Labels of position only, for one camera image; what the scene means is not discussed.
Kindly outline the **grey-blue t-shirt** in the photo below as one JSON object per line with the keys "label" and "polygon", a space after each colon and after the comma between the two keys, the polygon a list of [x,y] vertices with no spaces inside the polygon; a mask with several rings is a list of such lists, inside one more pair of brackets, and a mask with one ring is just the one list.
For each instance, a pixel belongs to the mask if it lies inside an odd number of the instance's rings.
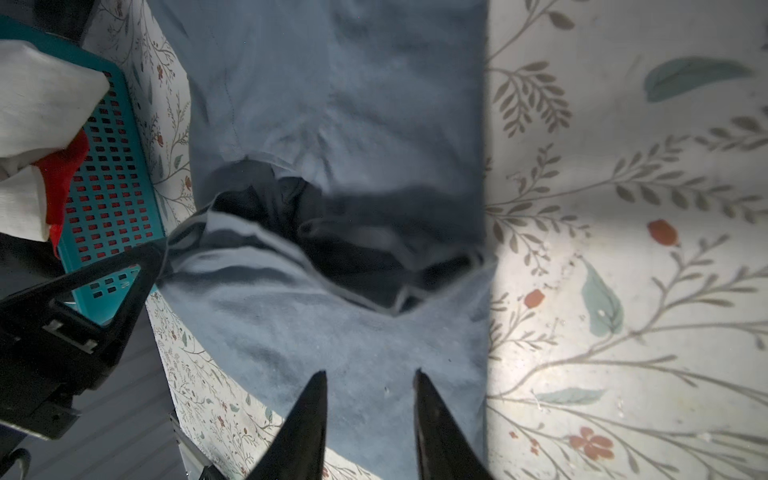
{"label": "grey-blue t-shirt", "polygon": [[158,286],[286,416],[328,378],[328,446],[414,479],[414,374],[477,455],[494,255],[484,1],[154,1],[189,82],[196,212]]}

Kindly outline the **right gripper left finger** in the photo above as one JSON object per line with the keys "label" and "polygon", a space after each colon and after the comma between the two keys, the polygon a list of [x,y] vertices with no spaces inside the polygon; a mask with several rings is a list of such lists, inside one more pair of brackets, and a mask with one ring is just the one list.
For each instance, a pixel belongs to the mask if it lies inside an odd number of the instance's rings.
{"label": "right gripper left finger", "polygon": [[315,373],[247,480],[317,480],[323,476],[327,429],[327,376]]}

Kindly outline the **teal plastic laundry basket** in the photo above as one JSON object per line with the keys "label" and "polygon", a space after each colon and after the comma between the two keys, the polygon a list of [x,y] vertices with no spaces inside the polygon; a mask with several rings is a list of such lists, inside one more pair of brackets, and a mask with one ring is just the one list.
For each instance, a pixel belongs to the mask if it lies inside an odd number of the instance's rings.
{"label": "teal plastic laundry basket", "polygon": [[65,204],[58,253],[67,273],[163,238],[152,182],[143,156],[122,71],[63,39],[1,19],[4,40],[25,40],[41,52],[100,71],[109,90],[83,130],[89,152],[74,174]]}

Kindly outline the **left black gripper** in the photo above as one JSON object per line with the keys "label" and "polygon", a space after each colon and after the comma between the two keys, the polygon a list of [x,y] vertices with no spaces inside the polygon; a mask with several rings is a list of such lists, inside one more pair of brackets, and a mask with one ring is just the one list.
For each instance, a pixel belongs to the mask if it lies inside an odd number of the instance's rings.
{"label": "left black gripper", "polygon": [[59,440],[127,346],[165,260],[156,239],[1,300],[1,424]]}

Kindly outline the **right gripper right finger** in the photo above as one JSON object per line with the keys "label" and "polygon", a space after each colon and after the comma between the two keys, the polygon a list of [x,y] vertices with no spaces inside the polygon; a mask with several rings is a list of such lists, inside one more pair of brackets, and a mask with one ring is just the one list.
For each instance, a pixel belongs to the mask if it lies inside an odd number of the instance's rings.
{"label": "right gripper right finger", "polygon": [[429,376],[414,376],[414,429],[422,480],[491,480]]}

